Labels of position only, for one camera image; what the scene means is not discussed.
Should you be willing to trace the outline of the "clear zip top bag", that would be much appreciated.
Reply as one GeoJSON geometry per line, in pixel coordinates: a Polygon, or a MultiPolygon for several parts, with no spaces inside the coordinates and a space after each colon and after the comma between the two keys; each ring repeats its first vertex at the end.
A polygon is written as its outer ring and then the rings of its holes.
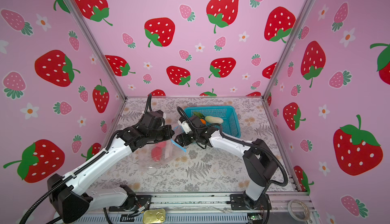
{"type": "Polygon", "coordinates": [[[135,151],[135,160],[140,170],[155,170],[181,157],[187,150],[172,139],[157,144],[148,144],[135,151]]]}

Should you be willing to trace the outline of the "red toy pepper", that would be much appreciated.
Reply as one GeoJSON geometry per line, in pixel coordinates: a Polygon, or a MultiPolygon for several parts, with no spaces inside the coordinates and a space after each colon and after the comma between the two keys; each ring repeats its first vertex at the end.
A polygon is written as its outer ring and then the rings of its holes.
{"type": "Polygon", "coordinates": [[[161,160],[165,159],[165,149],[164,148],[158,148],[155,147],[151,151],[151,157],[153,161],[160,162],[161,160]]]}

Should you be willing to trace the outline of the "magenta toy fruit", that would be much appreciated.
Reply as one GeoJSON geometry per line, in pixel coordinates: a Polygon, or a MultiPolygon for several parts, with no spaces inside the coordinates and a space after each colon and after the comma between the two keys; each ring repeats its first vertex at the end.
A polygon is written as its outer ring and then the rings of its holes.
{"type": "Polygon", "coordinates": [[[166,147],[166,144],[167,144],[166,141],[164,141],[164,142],[159,142],[159,143],[156,145],[156,147],[158,147],[158,148],[165,148],[165,147],[166,147]]]}

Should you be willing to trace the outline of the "teal plastic basket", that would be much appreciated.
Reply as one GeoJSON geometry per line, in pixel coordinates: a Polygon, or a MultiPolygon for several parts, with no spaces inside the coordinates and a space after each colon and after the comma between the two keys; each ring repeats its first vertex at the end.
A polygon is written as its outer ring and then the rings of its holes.
{"type": "Polygon", "coordinates": [[[241,130],[237,113],[232,106],[203,106],[203,107],[188,107],[184,109],[188,117],[194,115],[194,112],[199,112],[204,116],[214,116],[223,119],[223,133],[230,136],[240,138],[241,130]]]}

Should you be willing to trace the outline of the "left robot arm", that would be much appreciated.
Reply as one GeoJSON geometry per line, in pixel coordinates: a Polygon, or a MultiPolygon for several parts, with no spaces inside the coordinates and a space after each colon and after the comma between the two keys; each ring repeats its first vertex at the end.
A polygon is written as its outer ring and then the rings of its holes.
{"type": "Polygon", "coordinates": [[[144,210],[136,194],[126,185],[97,194],[87,193],[88,188],[113,165],[147,144],[165,142],[174,136],[170,125],[158,128],[128,127],[111,136],[107,147],[64,176],[55,174],[48,179],[48,192],[40,197],[21,218],[25,224],[35,209],[49,199],[58,217],[51,223],[63,221],[71,224],[84,214],[108,207],[121,207],[136,214],[144,210]]]}

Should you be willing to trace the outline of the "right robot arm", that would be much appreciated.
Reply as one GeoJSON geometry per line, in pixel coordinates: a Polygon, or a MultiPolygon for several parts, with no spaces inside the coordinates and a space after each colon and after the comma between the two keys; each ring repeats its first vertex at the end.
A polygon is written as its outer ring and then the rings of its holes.
{"type": "Polygon", "coordinates": [[[243,159],[250,183],[243,194],[246,208],[256,209],[266,198],[270,185],[287,186],[288,175],[280,160],[264,140],[247,142],[222,133],[219,129],[193,130],[179,134],[174,142],[181,148],[196,143],[200,148],[218,148],[243,159]]]}

